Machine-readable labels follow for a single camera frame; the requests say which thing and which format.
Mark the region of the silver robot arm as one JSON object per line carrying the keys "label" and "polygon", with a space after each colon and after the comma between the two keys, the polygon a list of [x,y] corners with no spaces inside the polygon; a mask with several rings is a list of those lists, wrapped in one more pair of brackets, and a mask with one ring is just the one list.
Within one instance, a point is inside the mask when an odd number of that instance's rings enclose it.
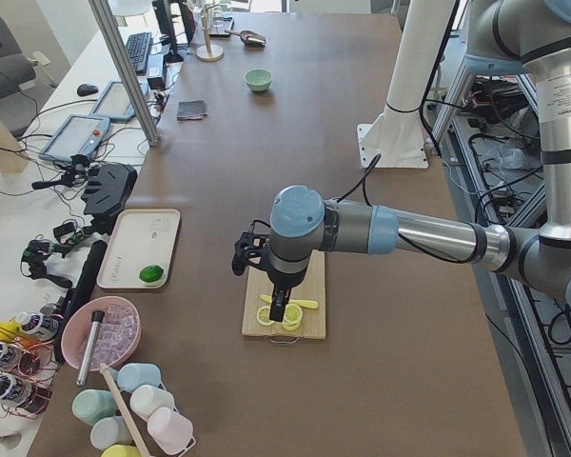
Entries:
{"label": "silver robot arm", "polygon": [[274,199],[263,249],[272,320],[283,319],[316,250],[416,250],[478,264],[571,306],[571,1],[481,3],[471,12],[468,43],[474,55],[518,62],[535,78],[546,222],[537,229],[482,227],[285,188]]}

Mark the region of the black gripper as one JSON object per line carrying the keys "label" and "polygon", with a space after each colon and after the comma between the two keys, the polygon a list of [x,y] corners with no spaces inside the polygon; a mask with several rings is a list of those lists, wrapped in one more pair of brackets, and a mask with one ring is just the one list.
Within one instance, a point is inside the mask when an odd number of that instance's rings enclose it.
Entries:
{"label": "black gripper", "polygon": [[275,322],[282,322],[286,312],[286,305],[290,300],[291,290],[304,281],[306,268],[294,273],[287,273],[269,266],[266,273],[268,279],[273,284],[269,319]]}

